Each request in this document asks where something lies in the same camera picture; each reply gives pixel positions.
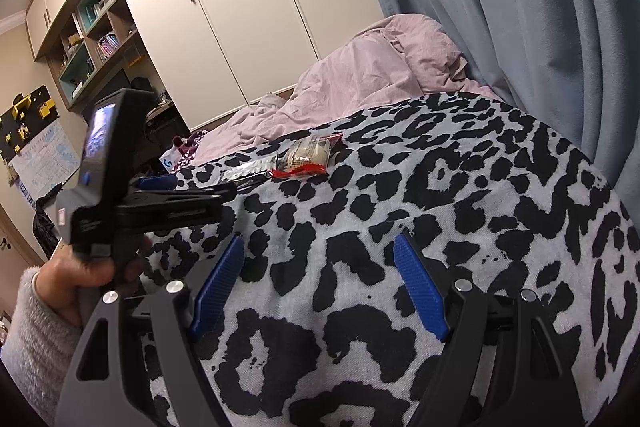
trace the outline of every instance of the display screen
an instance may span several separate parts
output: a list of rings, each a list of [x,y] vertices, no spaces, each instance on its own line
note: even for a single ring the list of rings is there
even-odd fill
[[[111,120],[116,105],[110,103],[97,109],[91,120],[89,135],[84,144],[84,158],[93,162],[105,160],[105,150],[109,139]]]

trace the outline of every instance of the black pegboard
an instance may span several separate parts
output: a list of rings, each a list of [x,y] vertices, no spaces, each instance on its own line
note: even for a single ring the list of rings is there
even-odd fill
[[[44,128],[58,118],[58,108],[53,107],[50,110],[49,116],[42,119],[38,113],[38,108],[47,102],[51,97],[49,91],[45,86],[41,86],[38,89],[31,92],[31,107],[21,112],[24,113],[24,118],[20,120],[14,120],[12,110],[14,106],[9,108],[1,118],[0,121],[0,151],[2,151],[2,157],[9,163],[15,156],[15,146],[19,145],[22,149],[32,138],[35,138]],[[20,124],[24,124],[29,128],[29,136],[26,141],[20,138],[18,129]],[[4,139],[7,134],[11,135],[11,141],[9,143]]]

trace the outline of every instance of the silver screw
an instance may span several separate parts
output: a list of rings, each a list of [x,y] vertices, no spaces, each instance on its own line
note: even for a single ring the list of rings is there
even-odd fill
[[[466,279],[458,279],[453,286],[455,286],[459,292],[468,292],[474,287],[471,282]]]
[[[169,293],[178,293],[179,291],[182,291],[182,288],[184,288],[184,282],[182,281],[178,281],[178,280],[169,281],[166,284],[166,290]]]
[[[520,292],[520,296],[524,301],[527,301],[527,302],[533,302],[538,298],[536,293],[533,290],[530,290],[529,288],[524,288],[524,290]]]
[[[118,300],[118,292],[114,292],[113,290],[105,293],[102,296],[102,302],[104,302],[105,304],[113,304],[117,300]]]

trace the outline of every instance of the leopard print fabric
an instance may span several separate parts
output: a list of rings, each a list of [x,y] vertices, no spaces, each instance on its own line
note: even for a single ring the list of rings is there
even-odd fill
[[[394,267],[405,227],[456,278],[490,293],[538,293],[592,420],[639,335],[640,241],[588,159],[505,103],[434,94],[182,169],[178,185],[205,187],[226,168],[333,132],[344,139],[329,174],[270,180],[226,204],[220,223],[153,237],[148,289],[183,277],[234,232],[244,239],[224,317],[196,346],[232,425],[409,422],[443,345]],[[177,425],[153,343],[145,360],[156,406]],[[468,418],[484,400],[474,394]]]

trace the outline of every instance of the pink blanket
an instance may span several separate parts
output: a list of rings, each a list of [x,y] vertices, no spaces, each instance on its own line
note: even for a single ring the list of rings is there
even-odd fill
[[[192,163],[309,129],[377,105],[443,91],[498,98],[465,78],[466,60],[439,23],[395,15],[370,26],[300,76],[285,102],[268,94],[202,138]]]

